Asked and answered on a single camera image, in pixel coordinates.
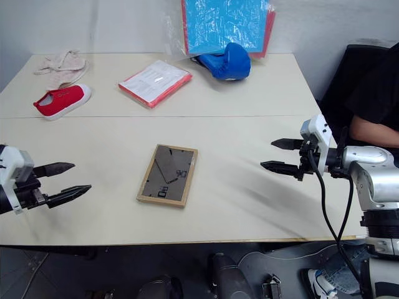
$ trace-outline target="wooden picture frame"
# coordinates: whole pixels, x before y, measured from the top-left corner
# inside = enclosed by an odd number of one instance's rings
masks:
[[[181,152],[191,152],[192,153],[192,157],[191,157],[191,161],[190,161],[190,168],[188,169],[188,173],[185,176],[185,186],[184,186],[184,190],[182,193],[182,196],[180,199],[178,198],[173,198],[173,199],[167,199],[167,198],[159,198],[159,197],[154,197],[154,196],[146,196],[143,195],[143,192],[145,190],[146,184],[147,182],[149,182],[148,177],[152,171],[152,169],[154,167],[157,167],[156,162],[155,162],[155,156],[156,156],[156,152],[158,151],[158,148],[160,146],[166,146],[168,147],[170,150],[175,150],[175,151],[181,151]],[[147,171],[144,175],[143,178],[143,182],[142,185],[140,186],[140,190],[137,194],[137,200],[140,202],[150,202],[153,204],[166,204],[168,206],[173,206],[173,207],[185,207],[186,206],[186,202],[187,202],[187,197],[188,197],[188,191],[190,190],[190,186],[191,186],[191,180],[193,179],[193,173],[194,173],[194,168],[195,168],[195,164],[196,164],[196,160],[197,160],[197,156],[198,156],[198,151],[197,149],[193,149],[193,148],[182,148],[179,146],[170,146],[170,145],[157,145],[155,148],[155,151],[153,153],[153,156],[151,158],[150,161],[150,165],[147,168]]]

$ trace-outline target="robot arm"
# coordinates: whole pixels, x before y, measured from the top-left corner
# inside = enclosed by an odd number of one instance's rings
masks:
[[[303,140],[280,139],[272,142],[272,145],[284,150],[299,150],[299,166],[279,161],[262,162],[261,166],[301,181],[305,173],[314,173],[308,159],[311,154],[320,174],[329,172],[333,178],[351,177],[363,210],[360,225],[368,229],[367,249],[371,254],[389,259],[383,262],[370,259],[365,263],[362,278],[367,283],[361,283],[363,294],[365,298],[382,295],[399,297],[399,263],[394,261],[399,260],[399,168],[395,166],[393,155],[375,146],[345,147],[345,136],[337,148],[329,148],[331,131],[322,115],[305,121],[300,134]],[[389,280],[384,269],[390,270]],[[381,291],[387,286],[393,293]]]
[[[74,166],[71,163],[52,163],[34,167],[26,151],[0,145],[0,214],[12,210],[19,214],[23,208],[32,209],[43,204],[52,208],[83,195],[91,185],[70,187],[53,196],[39,190],[39,178],[55,176]]]

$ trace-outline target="table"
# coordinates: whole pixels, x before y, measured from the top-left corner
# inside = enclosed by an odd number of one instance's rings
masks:
[[[259,165],[272,159],[298,164],[297,152],[270,142],[300,138],[302,122],[320,113],[294,56],[268,55],[238,84],[217,82],[199,65],[178,62],[194,75],[192,81],[148,110],[120,92],[116,83],[157,58],[90,55],[93,68],[80,82],[93,88],[92,98],[67,116],[46,121],[31,106],[46,85],[46,78],[31,74],[43,56],[31,57],[0,94],[0,141],[27,150],[36,165],[76,164],[64,174],[43,179],[42,192],[53,194],[78,184],[93,187],[53,209],[42,206],[20,215],[3,214],[0,244],[331,239],[316,176],[298,182]],[[184,209],[135,199],[157,143],[198,149]],[[327,174],[324,179],[327,212],[338,229],[349,184]],[[344,235],[364,235],[360,216],[355,196]]]

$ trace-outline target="red shoe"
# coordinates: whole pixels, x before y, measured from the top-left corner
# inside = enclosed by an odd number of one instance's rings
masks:
[[[50,90],[33,105],[44,115],[46,120],[57,120],[87,102],[90,95],[91,91],[87,85],[78,84],[63,89]]]

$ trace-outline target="black chair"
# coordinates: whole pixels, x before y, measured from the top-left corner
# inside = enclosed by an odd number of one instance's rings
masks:
[[[338,142],[342,129],[349,126],[353,113],[346,109],[345,101],[360,79],[389,48],[373,45],[348,45],[338,69],[322,99],[320,109]]]

